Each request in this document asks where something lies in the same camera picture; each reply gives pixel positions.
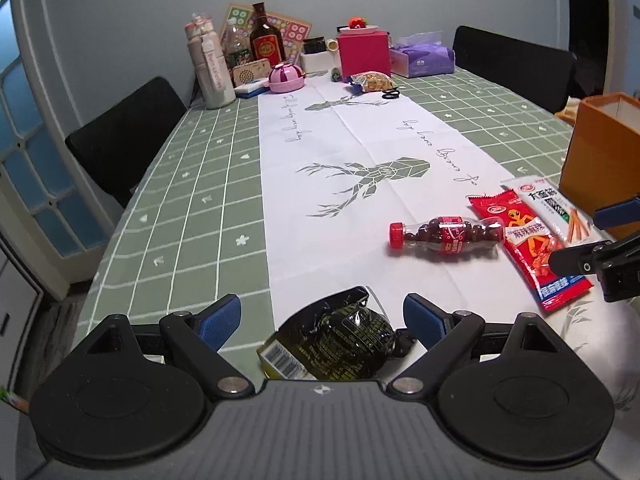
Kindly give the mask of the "orange cardboard box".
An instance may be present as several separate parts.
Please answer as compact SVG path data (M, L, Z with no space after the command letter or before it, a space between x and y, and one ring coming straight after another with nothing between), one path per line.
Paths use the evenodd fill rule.
M592 217L640 188L639 101L625 93L580 102L559 189Z

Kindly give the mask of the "red spicy strip packet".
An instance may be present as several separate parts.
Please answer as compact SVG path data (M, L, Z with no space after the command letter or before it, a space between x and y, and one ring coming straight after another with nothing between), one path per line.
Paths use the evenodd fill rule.
M513 190L494 196L471 196L469 203L481 219L497 218L504 225L503 246L520 270L544 313L567 307L593 284L583 275L557 276L549 266L559 239Z

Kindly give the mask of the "black foil snack packet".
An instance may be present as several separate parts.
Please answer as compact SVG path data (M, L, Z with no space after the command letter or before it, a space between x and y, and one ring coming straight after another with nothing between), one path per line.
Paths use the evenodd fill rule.
M415 343L390 324L371 287L355 286L292 314L256 353L269 379L353 382L379 378Z

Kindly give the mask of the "white snack stick packet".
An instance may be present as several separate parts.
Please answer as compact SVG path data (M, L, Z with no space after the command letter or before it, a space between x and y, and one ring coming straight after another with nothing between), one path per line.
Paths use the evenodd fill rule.
M518 177L503 181L502 186L532 208L565 247L600 240L592 221L545 178Z

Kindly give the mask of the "green checked tablecloth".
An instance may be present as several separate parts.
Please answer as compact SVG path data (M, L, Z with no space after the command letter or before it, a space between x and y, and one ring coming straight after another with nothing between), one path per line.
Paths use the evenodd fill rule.
M188 111L152 162L108 244L77 336L107 315L153 323L221 296L242 302L227 359L262 378L256 350L273 317L262 204L258 100Z

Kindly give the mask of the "black chair right side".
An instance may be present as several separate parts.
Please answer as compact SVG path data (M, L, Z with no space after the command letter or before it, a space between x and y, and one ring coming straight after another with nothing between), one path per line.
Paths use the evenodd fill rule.
M575 73L573 53L461 25L452 50L458 67L500 84L554 114L565 107Z

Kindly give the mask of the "glass panel door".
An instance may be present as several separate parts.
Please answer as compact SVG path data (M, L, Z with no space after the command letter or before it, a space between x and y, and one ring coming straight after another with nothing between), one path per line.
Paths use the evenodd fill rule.
M66 148L81 124L46 0L1 0L1 232L56 298L93 277L122 214Z

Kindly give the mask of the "white deer table runner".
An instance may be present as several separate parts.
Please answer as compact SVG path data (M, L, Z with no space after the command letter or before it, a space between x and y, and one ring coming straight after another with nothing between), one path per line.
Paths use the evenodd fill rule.
M273 317L356 285L390 322L417 292L489 322L537 311L508 254L441 256L388 244L393 222L472 218L469 200L514 177L555 178L570 129L532 102L463 70L401 81L397 99L311 79L258 100L262 204Z

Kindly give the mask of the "black chair left side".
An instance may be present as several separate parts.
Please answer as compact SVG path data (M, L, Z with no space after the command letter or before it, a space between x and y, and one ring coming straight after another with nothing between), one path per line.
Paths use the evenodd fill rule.
M65 138L94 183L126 207L186 107L171 84L155 77Z

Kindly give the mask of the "small nut snack bag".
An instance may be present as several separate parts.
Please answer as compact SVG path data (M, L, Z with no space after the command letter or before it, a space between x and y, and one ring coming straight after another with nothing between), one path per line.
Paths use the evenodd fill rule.
M349 76L348 82L359 93L390 92L396 89L390 76L373 70Z

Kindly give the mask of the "pink round container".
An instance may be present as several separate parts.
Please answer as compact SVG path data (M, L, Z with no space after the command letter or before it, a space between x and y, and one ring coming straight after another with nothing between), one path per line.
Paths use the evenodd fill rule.
M306 73L296 64L282 62L273 66L268 76L268 87L273 93L288 93L305 85Z

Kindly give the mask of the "magenta cube box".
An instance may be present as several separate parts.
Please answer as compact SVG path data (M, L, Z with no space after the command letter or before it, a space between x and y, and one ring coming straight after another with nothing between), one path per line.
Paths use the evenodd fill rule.
M390 42L387 32L340 32L337 35L343 80L361 73L377 72L390 76Z

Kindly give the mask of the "clear plastic water bottle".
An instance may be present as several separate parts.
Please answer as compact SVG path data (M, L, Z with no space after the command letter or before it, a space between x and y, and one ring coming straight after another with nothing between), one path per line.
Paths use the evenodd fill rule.
M224 34L224 55L229 70L252 60L250 46L239 29L236 18L228 18L227 20L226 33Z

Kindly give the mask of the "dark brown glass bottle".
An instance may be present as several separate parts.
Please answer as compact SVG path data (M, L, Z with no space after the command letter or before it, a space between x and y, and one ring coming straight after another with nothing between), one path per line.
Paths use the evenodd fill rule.
M253 4L254 28L250 33L250 50L255 61L266 60L271 67L286 61L280 30L271 25L265 3Z

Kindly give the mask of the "colourful dotted game board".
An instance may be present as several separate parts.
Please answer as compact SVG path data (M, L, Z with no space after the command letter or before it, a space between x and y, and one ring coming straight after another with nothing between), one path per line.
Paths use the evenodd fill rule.
M255 26L254 9L244 3L231 3L226 17L222 23L222 39L227 38L227 21L234 18L235 28L243 37L244 44L250 47L250 33ZM312 25L298 18L291 18L279 13L267 13L268 22L280 30L283 40L286 59L288 62L297 63L299 55L303 52L303 42L310 36Z

